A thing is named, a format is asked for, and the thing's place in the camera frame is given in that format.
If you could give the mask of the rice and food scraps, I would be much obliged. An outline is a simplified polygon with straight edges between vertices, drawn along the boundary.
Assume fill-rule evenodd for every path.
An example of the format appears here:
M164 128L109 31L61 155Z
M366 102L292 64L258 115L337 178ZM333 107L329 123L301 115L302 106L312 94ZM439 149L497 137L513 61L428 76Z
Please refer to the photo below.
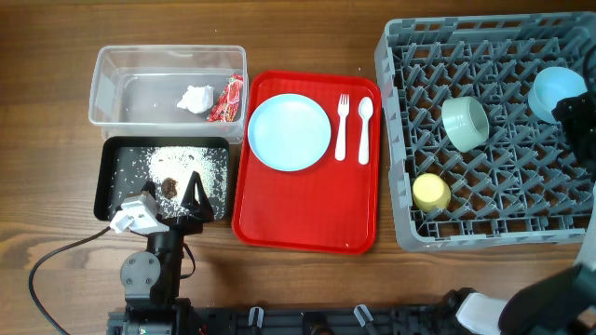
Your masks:
M166 218L183 215L183 196L191 174L197 172L214 218L224 217L227 205L228 151L225 148L191 146L123 147L116 151L107 213L131 194L137 194L147 181L156 185L156 202Z

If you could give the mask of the light blue bowl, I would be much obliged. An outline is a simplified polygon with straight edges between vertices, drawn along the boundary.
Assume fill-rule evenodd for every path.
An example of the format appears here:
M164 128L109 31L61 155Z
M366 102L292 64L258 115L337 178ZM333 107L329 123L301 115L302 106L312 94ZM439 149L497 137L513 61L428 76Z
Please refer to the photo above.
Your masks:
M548 67L538 73L528 93L528 105L540 120L556 124L552 111L563 99L587 92L583 77L563 67Z

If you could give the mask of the white napkin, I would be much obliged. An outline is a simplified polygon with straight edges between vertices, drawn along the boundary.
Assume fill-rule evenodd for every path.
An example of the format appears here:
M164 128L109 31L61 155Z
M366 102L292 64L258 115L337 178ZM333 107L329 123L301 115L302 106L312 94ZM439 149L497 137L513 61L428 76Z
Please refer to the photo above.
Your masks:
M192 114L203 114L213 106L214 88L188 86L176 107Z

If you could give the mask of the red ketchup packet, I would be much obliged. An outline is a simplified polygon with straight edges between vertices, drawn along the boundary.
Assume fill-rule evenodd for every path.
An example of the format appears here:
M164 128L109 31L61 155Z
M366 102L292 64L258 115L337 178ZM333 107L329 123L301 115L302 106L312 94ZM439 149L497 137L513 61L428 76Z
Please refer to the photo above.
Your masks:
M212 108L208 122L233 122L239 107L240 93L244 85L244 78L240 74L233 74Z

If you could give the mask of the mint green bowl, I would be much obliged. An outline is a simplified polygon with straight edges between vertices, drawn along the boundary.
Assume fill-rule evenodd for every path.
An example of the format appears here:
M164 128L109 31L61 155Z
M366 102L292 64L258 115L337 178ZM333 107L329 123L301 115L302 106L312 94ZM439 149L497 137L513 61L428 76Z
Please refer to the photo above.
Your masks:
M480 146L489 137L487 114L473 97L445 100L441 119L449 141L462 153Z

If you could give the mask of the light blue plate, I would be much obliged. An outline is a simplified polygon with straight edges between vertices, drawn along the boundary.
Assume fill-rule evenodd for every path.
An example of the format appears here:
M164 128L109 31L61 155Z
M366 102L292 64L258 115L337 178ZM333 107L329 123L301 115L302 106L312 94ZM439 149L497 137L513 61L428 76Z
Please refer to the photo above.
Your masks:
M331 122L323 108L299 94L279 94L265 100L248 123L251 151L277 171L313 166L325 155L331 137Z

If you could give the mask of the yellow plastic cup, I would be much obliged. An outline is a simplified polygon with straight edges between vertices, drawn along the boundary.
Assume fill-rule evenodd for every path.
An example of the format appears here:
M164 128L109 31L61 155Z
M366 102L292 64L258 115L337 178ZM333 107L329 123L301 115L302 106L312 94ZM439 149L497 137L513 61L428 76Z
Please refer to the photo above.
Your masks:
M413 201L424 212L446 209L451 201L451 194L446 181L433 173L422 174L413 182Z

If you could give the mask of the white plastic fork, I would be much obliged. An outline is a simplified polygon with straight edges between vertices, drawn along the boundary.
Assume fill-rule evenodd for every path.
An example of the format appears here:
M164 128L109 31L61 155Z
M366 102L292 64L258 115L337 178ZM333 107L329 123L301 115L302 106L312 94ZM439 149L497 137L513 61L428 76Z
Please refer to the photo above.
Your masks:
M344 161L346 155L346 119L349 115L349 95L341 94L338 101L337 113L339 115L339 127L335 145L334 157L337 161Z

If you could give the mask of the white plastic spoon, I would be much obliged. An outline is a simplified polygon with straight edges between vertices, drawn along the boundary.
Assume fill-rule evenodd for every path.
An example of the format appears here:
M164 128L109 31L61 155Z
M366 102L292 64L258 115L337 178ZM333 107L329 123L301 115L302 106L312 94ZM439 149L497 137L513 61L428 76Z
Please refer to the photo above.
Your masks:
M361 119L358 160L361 165L367 165L369 163L369 121L373 116L373 101L370 97L364 97L360 101L358 113Z

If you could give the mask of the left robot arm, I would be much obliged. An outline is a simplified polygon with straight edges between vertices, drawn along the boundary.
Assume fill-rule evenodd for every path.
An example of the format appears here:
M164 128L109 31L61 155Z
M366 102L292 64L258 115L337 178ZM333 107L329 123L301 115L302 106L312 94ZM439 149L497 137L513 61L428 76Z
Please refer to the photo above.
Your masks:
M108 334L205 334L207 326L188 299L179 297L187 235L200 234L214 211L198 172L191 174L182 200L186 212L165 219L159 213L156 184L148 181L139 194L127 197L110 227L147 238L146 250L126 258L120 269L126 308L109 316Z

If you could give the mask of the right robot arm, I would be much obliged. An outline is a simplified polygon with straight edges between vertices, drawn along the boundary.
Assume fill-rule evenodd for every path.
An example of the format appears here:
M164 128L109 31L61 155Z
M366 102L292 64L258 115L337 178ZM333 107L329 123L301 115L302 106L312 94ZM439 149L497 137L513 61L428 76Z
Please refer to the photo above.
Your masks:
M574 156L595 179L595 93L556 104L553 114ZM589 219L574 266L524 288L511 299L490 298L471 288L452 290L437 318L452 318L471 334L593 334L579 316L595 306L595 216Z

